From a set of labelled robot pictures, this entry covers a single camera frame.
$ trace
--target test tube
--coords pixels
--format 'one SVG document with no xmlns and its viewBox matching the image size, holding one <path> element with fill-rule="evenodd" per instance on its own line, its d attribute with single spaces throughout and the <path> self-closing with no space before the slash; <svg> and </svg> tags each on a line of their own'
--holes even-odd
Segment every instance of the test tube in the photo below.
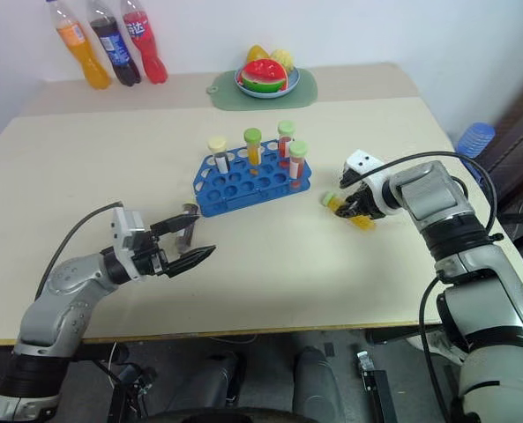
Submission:
<svg viewBox="0 0 523 423">
<path fill-rule="evenodd" d="M 290 143 L 294 140 L 295 123 L 292 121 L 280 121 L 277 131 L 279 132 L 279 166 L 288 167 L 288 161 L 283 159 L 289 157 L 288 148 Z"/>
<path fill-rule="evenodd" d="M 300 181 L 304 170 L 304 156 L 308 152 L 308 144 L 301 139 L 293 141 L 288 146 L 290 154 L 290 164 L 288 167 L 288 176 L 293 181 L 290 183 L 290 188 L 297 189 L 300 187 Z"/>
<path fill-rule="evenodd" d="M 221 174 L 229 172 L 227 145 L 228 141 L 225 137 L 212 137 L 208 140 L 208 148 L 212 152 L 216 167 Z"/>
<path fill-rule="evenodd" d="M 198 205 L 192 200 L 183 204 L 183 214 L 198 214 Z M 175 245 L 179 254 L 184 254 L 191 248 L 193 232 L 194 223 L 191 223 L 176 233 Z"/>
<path fill-rule="evenodd" d="M 330 209 L 332 212 L 336 212 L 345 201 L 338 196 L 336 196 L 333 192 L 327 192 L 322 198 L 322 204 Z M 369 216 L 354 216 L 353 218 L 348 219 L 351 223 L 354 225 L 360 227 L 363 231 L 368 231 L 370 229 L 375 229 L 377 224 L 375 223 L 375 220 L 371 219 Z"/>
<path fill-rule="evenodd" d="M 243 139 L 247 144 L 247 156 L 252 166 L 261 164 L 261 131 L 257 128 L 249 128 L 243 132 Z M 258 171 L 251 169 L 252 174 L 258 174 Z"/>
</svg>

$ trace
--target plate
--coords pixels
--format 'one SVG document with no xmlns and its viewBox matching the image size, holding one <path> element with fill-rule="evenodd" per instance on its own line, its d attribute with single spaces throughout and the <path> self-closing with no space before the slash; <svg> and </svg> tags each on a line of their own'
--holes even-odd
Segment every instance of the plate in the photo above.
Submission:
<svg viewBox="0 0 523 423">
<path fill-rule="evenodd" d="M 292 72 L 288 74 L 288 88 L 284 91 L 278 91 L 276 93 L 256 93 L 255 91 L 248 90 L 243 85 L 239 85 L 237 83 L 237 77 L 239 76 L 240 72 L 242 71 L 243 67 L 235 71 L 234 74 L 234 82 L 238 86 L 240 90 L 242 90 L 244 93 L 251 97 L 256 97 L 258 99 L 277 99 L 279 97 L 282 97 L 283 95 L 287 95 L 291 91 L 295 89 L 295 87 L 298 85 L 298 81 L 300 80 L 300 72 L 297 68 L 293 68 Z"/>
</svg>

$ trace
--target green placemat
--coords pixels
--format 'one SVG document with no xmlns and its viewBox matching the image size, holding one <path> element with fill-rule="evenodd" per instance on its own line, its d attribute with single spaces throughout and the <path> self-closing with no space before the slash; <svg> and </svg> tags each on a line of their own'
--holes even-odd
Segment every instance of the green placemat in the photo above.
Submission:
<svg viewBox="0 0 523 423">
<path fill-rule="evenodd" d="M 271 110 L 274 108 L 305 108 L 318 97 L 318 86 L 314 76 L 305 69 L 299 69 L 300 80 L 296 88 L 278 99 L 256 99 L 242 93 L 234 82 L 234 70 L 224 72 L 212 82 L 206 92 L 210 94 L 215 107 L 222 110 Z"/>
</svg>

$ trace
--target toy watermelon slice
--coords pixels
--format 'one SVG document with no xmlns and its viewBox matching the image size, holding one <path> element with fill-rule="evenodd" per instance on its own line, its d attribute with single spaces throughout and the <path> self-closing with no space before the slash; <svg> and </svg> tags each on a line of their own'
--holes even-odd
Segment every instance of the toy watermelon slice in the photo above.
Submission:
<svg viewBox="0 0 523 423">
<path fill-rule="evenodd" d="M 287 70 L 273 59 L 254 60 L 243 66 L 238 83 L 255 93 L 284 91 L 288 88 Z"/>
</svg>

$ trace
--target blue test tube rack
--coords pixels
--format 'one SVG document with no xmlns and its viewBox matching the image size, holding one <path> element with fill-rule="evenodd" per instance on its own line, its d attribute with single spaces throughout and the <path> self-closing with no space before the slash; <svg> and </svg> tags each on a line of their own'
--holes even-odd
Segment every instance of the blue test tube rack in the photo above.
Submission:
<svg viewBox="0 0 523 423">
<path fill-rule="evenodd" d="M 288 167 L 282 167 L 277 151 L 277 140 L 261 143 L 262 160 L 252 166 L 247 157 L 247 148 L 228 150 L 229 173 L 221 174 L 213 156 L 206 156 L 192 183 L 197 203 L 206 218 L 233 210 L 264 203 L 276 198 L 290 196 L 310 188 L 312 171 L 304 161 L 300 179 L 288 177 Z M 300 182 L 292 187 L 291 182 Z"/>
</svg>

